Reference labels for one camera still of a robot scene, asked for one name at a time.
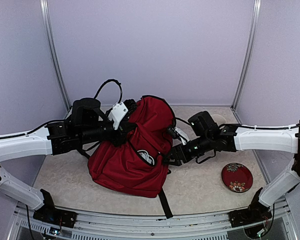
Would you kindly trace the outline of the white charger with cable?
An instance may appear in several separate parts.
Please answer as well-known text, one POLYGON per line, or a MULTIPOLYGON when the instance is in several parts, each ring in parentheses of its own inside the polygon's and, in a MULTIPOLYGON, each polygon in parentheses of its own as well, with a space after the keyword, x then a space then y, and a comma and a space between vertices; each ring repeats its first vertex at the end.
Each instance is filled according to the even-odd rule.
POLYGON ((150 166, 154 166, 156 164, 154 158, 146 150, 141 149, 141 150, 138 150, 137 153, 150 166))

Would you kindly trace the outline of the red student backpack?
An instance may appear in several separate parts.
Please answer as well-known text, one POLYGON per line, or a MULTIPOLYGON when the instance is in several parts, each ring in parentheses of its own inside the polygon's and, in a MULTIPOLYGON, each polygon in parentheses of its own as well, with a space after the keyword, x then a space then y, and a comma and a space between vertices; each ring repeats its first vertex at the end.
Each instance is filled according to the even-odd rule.
POLYGON ((135 130, 127 142, 114 146, 102 141, 87 162, 92 180, 110 190, 145 198, 159 197, 166 218, 172 218, 163 185, 169 165, 162 163, 161 154, 173 147, 173 138, 167 133, 169 126, 176 126, 175 113, 165 99, 144 95, 136 103, 137 109, 129 118, 135 130), (155 160, 151 166, 137 153, 146 150, 155 160))

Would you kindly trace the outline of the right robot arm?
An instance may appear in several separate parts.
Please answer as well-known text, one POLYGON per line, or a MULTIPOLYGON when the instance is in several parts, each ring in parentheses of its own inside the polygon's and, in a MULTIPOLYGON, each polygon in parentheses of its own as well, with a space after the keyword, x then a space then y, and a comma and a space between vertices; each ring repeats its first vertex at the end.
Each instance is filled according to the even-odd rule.
POLYGON ((181 166, 198 159, 209 151, 237 152, 246 150, 280 151, 294 155, 285 170, 255 193, 246 210, 246 218, 256 222, 275 201, 300 183, 300 121, 288 126, 248 126, 238 123, 218 125, 207 111, 188 119, 195 135, 194 140, 174 127, 167 132, 180 144, 171 148, 165 157, 169 165, 181 166))

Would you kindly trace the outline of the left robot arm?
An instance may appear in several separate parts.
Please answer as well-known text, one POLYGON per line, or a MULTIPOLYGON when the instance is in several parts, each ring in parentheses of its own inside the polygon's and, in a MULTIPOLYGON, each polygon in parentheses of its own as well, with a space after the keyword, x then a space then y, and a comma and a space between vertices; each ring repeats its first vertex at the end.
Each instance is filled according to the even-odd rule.
POLYGON ((70 114, 62 120, 50 120, 30 131, 0 135, 0 192, 39 212, 53 223, 60 218, 51 194, 36 189, 8 173, 1 163, 30 156, 62 155, 73 150, 83 152, 83 145, 109 141, 123 144, 136 125, 129 123, 137 109, 133 99, 119 99, 109 110, 101 110, 94 97, 75 100, 70 114))

